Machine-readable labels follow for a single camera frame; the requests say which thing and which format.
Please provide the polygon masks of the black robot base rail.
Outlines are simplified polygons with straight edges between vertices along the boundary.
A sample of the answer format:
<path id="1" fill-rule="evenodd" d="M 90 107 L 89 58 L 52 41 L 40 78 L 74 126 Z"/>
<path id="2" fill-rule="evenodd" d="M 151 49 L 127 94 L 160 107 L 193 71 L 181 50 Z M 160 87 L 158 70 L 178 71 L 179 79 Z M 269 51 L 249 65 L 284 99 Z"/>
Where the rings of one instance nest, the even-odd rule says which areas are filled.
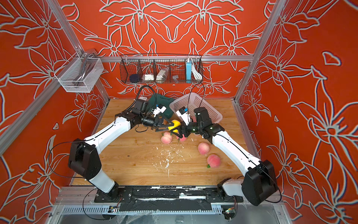
<path id="1" fill-rule="evenodd" d="M 119 211 L 219 212 L 212 206 L 233 206 L 243 197 L 228 196 L 217 186 L 120 186 L 113 199 L 98 190 L 94 203 L 107 203 Z"/>

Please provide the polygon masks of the yellow peach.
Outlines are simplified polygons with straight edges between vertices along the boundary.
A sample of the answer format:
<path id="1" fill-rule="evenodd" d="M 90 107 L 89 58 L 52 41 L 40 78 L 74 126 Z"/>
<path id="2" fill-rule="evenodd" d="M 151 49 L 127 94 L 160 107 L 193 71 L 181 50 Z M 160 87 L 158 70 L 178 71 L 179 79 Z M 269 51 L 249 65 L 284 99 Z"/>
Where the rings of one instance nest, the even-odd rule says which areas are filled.
<path id="1" fill-rule="evenodd" d="M 174 120 L 171 121 L 171 123 L 172 123 L 172 126 L 169 126 L 169 127 L 168 127 L 168 130 L 169 130 L 171 133 L 179 133 L 177 127 L 179 127 L 179 126 L 181 125 L 181 122 L 174 119 Z"/>

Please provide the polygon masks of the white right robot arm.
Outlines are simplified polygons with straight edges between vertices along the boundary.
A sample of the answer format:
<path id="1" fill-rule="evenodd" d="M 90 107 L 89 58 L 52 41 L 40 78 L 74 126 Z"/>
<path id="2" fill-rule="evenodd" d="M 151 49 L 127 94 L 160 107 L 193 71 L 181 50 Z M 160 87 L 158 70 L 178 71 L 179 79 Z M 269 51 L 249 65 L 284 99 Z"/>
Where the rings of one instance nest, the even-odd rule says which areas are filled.
<path id="1" fill-rule="evenodd" d="M 185 108 L 176 114 L 183 121 L 171 130 L 172 133 L 180 138 L 192 133 L 200 135 L 220 149 L 241 171 L 243 179 L 227 179 L 219 184 L 225 195 L 243 197 L 258 206 L 279 191 L 273 164 L 268 160 L 261 161 L 235 142 L 220 124 L 212 122 L 206 108 L 194 110 L 195 121 Z"/>

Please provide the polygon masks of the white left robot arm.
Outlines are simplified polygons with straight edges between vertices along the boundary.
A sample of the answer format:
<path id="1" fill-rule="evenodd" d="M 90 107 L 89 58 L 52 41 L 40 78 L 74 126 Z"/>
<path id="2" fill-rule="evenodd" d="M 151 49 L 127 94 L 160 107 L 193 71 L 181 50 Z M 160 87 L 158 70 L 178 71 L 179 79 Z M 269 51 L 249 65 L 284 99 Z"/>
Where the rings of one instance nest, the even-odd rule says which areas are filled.
<path id="1" fill-rule="evenodd" d="M 117 137 L 137 125 L 150 127 L 156 132 L 167 131 L 174 123 L 162 116 L 166 109 L 162 104 L 155 104 L 151 108 L 147 101 L 135 100 L 130 108 L 116 114 L 114 121 L 99 132 L 84 140 L 74 140 L 70 147 L 68 167 L 107 197 L 116 199 L 119 194 L 118 183 L 103 171 L 99 155 Z"/>

